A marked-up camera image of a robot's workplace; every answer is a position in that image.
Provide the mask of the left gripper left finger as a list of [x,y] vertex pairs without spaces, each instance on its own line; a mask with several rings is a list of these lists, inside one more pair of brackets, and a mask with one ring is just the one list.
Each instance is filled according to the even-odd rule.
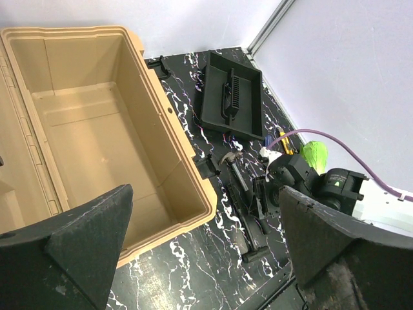
[[1,309],[105,309],[132,213],[120,185],[1,234]]

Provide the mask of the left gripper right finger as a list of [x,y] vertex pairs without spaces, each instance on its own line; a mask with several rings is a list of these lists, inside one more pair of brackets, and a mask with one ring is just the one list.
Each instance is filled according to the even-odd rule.
[[374,227],[290,187],[281,221],[309,309],[412,309],[412,238]]

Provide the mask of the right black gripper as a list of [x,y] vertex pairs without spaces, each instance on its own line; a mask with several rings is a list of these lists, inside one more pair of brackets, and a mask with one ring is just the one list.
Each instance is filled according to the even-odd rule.
[[264,176],[252,180],[251,214],[257,219],[262,220],[268,216],[267,197],[274,207],[279,207],[279,189],[283,186],[292,186],[292,174],[287,169],[290,160],[291,155],[284,154],[268,166],[267,184]]

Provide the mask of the long black wrench tool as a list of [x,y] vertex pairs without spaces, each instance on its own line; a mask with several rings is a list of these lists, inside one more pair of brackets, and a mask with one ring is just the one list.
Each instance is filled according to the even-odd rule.
[[228,184],[228,185],[227,185],[227,191],[228,191],[228,193],[229,193],[231,202],[232,202],[232,204],[234,205],[234,208],[235,208],[235,210],[236,210],[236,212],[237,212],[237,215],[238,215],[238,217],[239,217],[239,220],[240,220],[242,226],[243,226],[244,229],[245,229],[245,236],[246,236],[245,239],[246,239],[246,241],[247,241],[247,243],[248,243],[248,251],[247,251],[247,252],[251,251],[252,249],[257,249],[258,247],[255,245],[254,238],[253,238],[253,236],[252,236],[252,233],[251,233],[249,224],[247,223],[247,220],[246,220],[246,218],[245,218],[245,213],[244,213],[244,211],[242,210],[242,208],[241,208],[241,206],[240,206],[240,204],[239,204],[239,202],[238,202],[238,200],[237,200],[237,196],[236,196],[236,194],[235,194],[235,192],[234,192],[231,184]]

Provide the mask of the black handled claw hammer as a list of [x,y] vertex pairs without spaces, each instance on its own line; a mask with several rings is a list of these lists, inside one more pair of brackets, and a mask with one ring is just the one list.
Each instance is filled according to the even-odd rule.
[[232,172],[234,173],[234,175],[237,178],[240,186],[243,189],[243,192],[244,192],[245,197],[247,199],[247,203],[250,205],[250,203],[252,202],[253,193],[248,188],[248,185],[246,184],[244,178],[242,177],[242,175],[241,175],[241,173],[238,169],[237,162],[236,162],[236,160],[241,158],[242,156],[243,156],[243,153],[241,151],[228,152],[219,160],[219,164],[222,165],[224,162],[226,162],[228,165],[230,165],[230,167],[232,169]]

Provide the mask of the black tool tray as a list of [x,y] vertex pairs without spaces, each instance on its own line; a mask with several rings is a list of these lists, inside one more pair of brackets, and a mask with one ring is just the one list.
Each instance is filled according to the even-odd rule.
[[248,141],[264,140],[262,72],[209,52],[201,126]]

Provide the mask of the tan plastic tool box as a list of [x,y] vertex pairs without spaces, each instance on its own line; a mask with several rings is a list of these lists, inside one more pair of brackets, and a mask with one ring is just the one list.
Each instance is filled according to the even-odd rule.
[[118,266],[211,220],[217,195],[139,38],[121,26],[1,30],[1,232],[123,184]]

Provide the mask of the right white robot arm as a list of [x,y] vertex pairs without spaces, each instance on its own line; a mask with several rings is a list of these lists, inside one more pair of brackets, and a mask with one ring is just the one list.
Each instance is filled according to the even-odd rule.
[[375,188],[367,176],[335,168],[319,174],[299,154],[270,155],[267,174],[254,178],[248,212],[263,220],[280,212],[279,191],[289,186],[327,207],[359,220],[412,236],[412,207]]

